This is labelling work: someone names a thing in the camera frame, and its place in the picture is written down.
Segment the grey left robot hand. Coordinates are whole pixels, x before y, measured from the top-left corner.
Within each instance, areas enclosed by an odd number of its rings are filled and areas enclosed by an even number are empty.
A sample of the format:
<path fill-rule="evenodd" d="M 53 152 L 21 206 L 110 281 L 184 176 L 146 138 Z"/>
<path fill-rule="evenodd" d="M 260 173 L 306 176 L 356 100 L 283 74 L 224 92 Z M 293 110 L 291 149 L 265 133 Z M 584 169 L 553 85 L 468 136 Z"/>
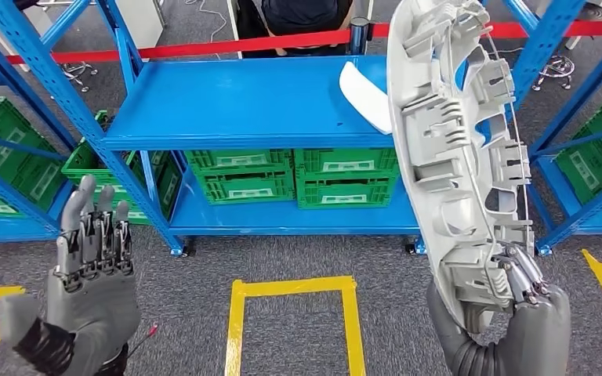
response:
<path fill-rule="evenodd" d="M 84 175 L 65 204 L 46 316 L 31 295 L 0 298 L 0 340 L 45 375 L 122 375 L 140 325 L 127 201 Z"/>

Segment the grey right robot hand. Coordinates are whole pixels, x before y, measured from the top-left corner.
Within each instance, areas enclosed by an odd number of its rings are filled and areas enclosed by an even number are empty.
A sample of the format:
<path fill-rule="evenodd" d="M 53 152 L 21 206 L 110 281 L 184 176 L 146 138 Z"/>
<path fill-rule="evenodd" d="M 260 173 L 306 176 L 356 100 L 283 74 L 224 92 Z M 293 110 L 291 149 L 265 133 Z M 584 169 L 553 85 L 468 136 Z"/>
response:
<path fill-rule="evenodd" d="M 480 345 L 447 310 L 434 283 L 426 302 L 447 368 L 453 375 L 564 375 L 571 337 L 568 294 L 547 283 L 536 262 L 507 244 L 502 265 L 514 278 L 514 306 L 507 332 L 498 342 Z"/>

